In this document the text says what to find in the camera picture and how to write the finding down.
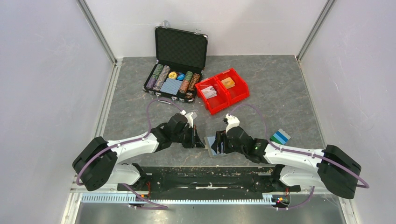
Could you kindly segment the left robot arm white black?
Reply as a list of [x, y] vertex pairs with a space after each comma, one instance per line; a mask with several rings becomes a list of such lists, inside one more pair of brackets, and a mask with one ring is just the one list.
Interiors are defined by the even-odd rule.
[[183, 148], [203, 147], [194, 125], [196, 116], [195, 112], [176, 113], [168, 122], [123, 140], [106, 141], [101, 136], [95, 137], [72, 163], [77, 173], [76, 184], [85, 186], [88, 191], [98, 190], [106, 183], [143, 189], [147, 184], [143, 170], [138, 165], [122, 162], [141, 154], [159, 152], [173, 143]]

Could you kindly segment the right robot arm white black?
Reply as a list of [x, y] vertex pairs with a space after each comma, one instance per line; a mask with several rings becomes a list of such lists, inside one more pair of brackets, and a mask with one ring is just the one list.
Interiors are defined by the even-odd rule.
[[277, 142], [252, 138], [241, 127], [215, 133], [215, 152], [239, 153], [254, 163], [275, 165], [270, 185], [323, 187], [345, 199], [353, 199], [358, 188], [361, 165], [334, 145], [325, 149], [285, 148]]

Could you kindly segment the white cards in bin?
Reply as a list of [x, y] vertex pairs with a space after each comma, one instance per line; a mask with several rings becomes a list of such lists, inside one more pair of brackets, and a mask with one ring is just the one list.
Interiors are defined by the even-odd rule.
[[213, 86], [208, 86], [204, 88], [201, 92], [206, 99], [210, 99], [217, 96], [217, 91]]

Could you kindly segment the orange cards in bin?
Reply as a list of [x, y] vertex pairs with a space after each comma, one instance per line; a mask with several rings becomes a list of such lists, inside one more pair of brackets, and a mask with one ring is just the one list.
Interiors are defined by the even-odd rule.
[[231, 77], [227, 77], [221, 80], [221, 83], [224, 85], [226, 89], [232, 88], [235, 86], [235, 82]]

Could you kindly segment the blue playing card deck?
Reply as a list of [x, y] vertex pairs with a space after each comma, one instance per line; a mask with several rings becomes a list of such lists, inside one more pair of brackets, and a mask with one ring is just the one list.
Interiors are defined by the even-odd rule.
[[172, 78], [167, 78], [160, 88], [161, 92], [176, 95], [181, 87], [182, 81]]

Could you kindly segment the left red plastic bin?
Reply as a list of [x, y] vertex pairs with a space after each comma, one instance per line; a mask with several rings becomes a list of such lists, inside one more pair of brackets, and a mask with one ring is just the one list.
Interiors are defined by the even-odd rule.
[[214, 115], [231, 105], [230, 94], [217, 77], [207, 78], [197, 84], [197, 95], [202, 99], [205, 109]]

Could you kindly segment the red plastic bin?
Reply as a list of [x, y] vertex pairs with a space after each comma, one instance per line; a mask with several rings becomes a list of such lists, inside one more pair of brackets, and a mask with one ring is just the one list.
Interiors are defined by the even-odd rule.
[[217, 77], [207, 78], [197, 84], [197, 95], [202, 99], [205, 109], [214, 115], [231, 105], [230, 94]]
[[215, 77], [225, 87], [226, 93], [230, 96], [230, 104], [236, 104], [250, 96], [247, 83], [234, 68], [218, 73]]

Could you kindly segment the right red plastic bin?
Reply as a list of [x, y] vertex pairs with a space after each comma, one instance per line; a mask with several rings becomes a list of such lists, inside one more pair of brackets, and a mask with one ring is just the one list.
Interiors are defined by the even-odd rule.
[[236, 104], [250, 96], [247, 83], [234, 68], [218, 73], [215, 77], [225, 87], [226, 93], [230, 96], [230, 104]]

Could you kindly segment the green blue toy brick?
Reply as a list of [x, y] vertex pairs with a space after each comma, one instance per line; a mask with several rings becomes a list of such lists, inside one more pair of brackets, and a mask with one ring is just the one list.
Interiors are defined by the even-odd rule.
[[291, 139], [291, 136], [286, 133], [283, 129], [279, 129], [276, 131], [271, 137], [270, 140], [272, 142], [285, 145], [289, 140]]

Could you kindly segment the black poker chip case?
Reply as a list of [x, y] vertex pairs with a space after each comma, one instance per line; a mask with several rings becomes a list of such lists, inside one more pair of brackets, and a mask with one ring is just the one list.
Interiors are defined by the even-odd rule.
[[155, 47], [156, 47], [156, 64], [146, 78], [143, 90], [153, 95], [170, 98], [185, 103], [193, 103], [197, 96], [197, 90], [187, 88], [183, 93], [177, 89], [176, 93], [162, 91], [156, 88], [154, 73], [160, 74], [165, 66], [170, 68], [169, 73], [176, 72], [186, 74], [199, 74], [200, 82], [203, 79], [203, 71], [206, 65], [206, 56], [208, 48], [208, 35], [200, 31], [190, 32], [180, 29], [174, 29], [167, 26], [168, 22], [164, 21], [162, 26], [154, 28]]

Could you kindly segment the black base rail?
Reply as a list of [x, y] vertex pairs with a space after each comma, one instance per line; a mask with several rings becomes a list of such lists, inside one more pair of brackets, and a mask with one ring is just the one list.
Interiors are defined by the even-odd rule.
[[143, 178], [130, 185], [150, 199], [260, 199], [263, 193], [299, 192], [281, 183], [275, 167], [140, 167]]

